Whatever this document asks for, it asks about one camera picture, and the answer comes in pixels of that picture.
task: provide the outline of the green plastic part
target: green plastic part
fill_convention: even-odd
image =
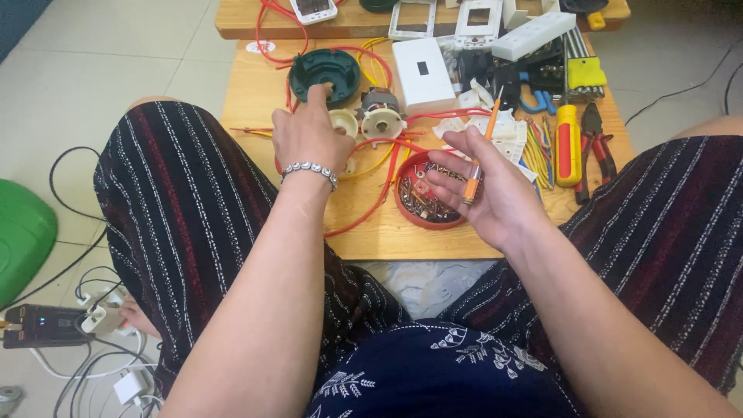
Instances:
[[[0,306],[16,299],[54,246],[54,210],[31,190],[0,179]]]
[[[359,89],[359,63],[340,50],[317,49],[294,57],[289,87],[299,101],[306,103],[310,86],[323,83],[333,83],[333,93],[326,100],[328,108],[340,106]]]
[[[372,13],[386,13],[392,10],[400,0],[359,0],[361,7]]]

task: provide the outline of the black striped pants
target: black striped pants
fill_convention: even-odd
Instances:
[[[743,138],[670,141],[632,160],[560,227],[643,324],[722,393],[743,347],[742,177]],[[94,183],[114,267],[163,336],[157,381],[167,395],[277,190],[212,115],[178,102],[128,112]],[[440,316],[559,369],[506,260]],[[325,247],[319,378],[367,335],[408,320],[367,271]]]

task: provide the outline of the wooden board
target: wooden board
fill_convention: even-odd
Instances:
[[[311,41],[310,49],[328,48],[333,45],[352,44],[361,45],[363,40],[349,41],[347,39],[323,39]],[[260,54],[245,50],[247,41],[238,42],[237,54],[230,75],[230,86],[224,103],[221,123],[229,127],[263,127],[271,126],[271,112],[276,108],[284,108],[285,82],[288,69],[277,71],[275,65],[266,62]],[[291,55],[301,48],[301,42],[296,40],[277,41],[277,53]],[[374,48],[395,71],[394,60],[390,50],[390,43],[378,45]],[[364,67],[371,70],[368,60],[363,60]],[[368,82],[356,93],[353,101],[346,107],[358,107],[359,94],[369,87]],[[399,91],[392,86],[392,91]],[[614,139],[609,142],[609,148],[621,169],[635,156],[629,143],[627,131],[620,119],[611,92],[606,89],[606,98],[597,103],[603,118],[604,132],[613,134]],[[521,110],[516,113],[517,118],[524,114]],[[430,133],[430,127],[438,123],[437,120],[420,119],[411,126],[412,130],[427,131],[416,143],[430,149],[440,149],[444,142]],[[257,135],[230,131],[245,152],[255,161],[261,170],[274,183],[279,183],[279,174],[273,164],[273,145],[270,140]],[[362,149],[354,156],[357,169],[362,170],[376,162],[387,146],[380,146],[378,150]],[[377,200],[382,184],[385,181],[388,164],[356,179],[341,181],[338,190],[331,195],[325,211],[325,228],[334,230],[348,225],[364,214]],[[589,189],[593,190],[600,184],[601,174],[594,156],[588,162]],[[573,190],[557,188],[551,192],[544,192],[544,202],[550,218],[555,224],[567,221],[577,210]],[[344,260],[461,260],[461,259],[492,259],[501,254],[482,242],[469,224],[463,224],[447,231],[428,231],[414,226],[405,220],[395,205],[392,194],[374,212],[369,219],[356,228],[328,240],[331,247]]]
[[[279,3],[291,10],[289,0],[279,0]],[[529,14],[533,16],[542,14],[540,0],[516,0],[516,6],[521,10],[529,10]],[[406,13],[406,7],[408,5],[404,4],[400,11],[398,28],[420,30],[421,24],[425,23],[428,16],[427,7],[424,7],[424,11],[420,13],[415,11]],[[260,9],[260,0],[221,0],[214,24],[219,34],[225,39],[255,39]],[[609,0],[609,5],[601,13],[606,20],[605,30],[617,30],[621,22],[629,18],[630,14],[626,0]],[[392,12],[370,13],[361,7],[359,0],[346,0],[338,7],[338,16],[335,19],[309,25],[305,29],[310,39],[376,38],[387,36],[391,15]],[[438,0],[434,35],[454,34],[458,15],[458,7],[447,9],[444,6],[444,0]],[[304,39],[302,30],[294,21],[272,10],[264,14],[261,23],[261,38]]]

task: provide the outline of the green plastic stool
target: green plastic stool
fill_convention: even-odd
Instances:
[[[16,299],[54,246],[54,210],[31,190],[0,179],[0,306]]]

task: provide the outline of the bracelet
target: bracelet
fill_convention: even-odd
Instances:
[[[330,184],[333,186],[333,189],[331,190],[331,192],[334,192],[335,189],[338,188],[338,178],[336,177],[335,174],[333,174],[332,171],[330,171],[330,169],[325,168],[321,166],[320,164],[311,163],[309,161],[296,162],[294,164],[289,164],[288,166],[286,166],[284,171],[282,171],[281,173],[281,183],[284,182],[284,179],[286,179],[287,174],[293,171],[299,171],[299,170],[312,170],[315,173],[319,173],[327,177],[328,180],[330,181]]]

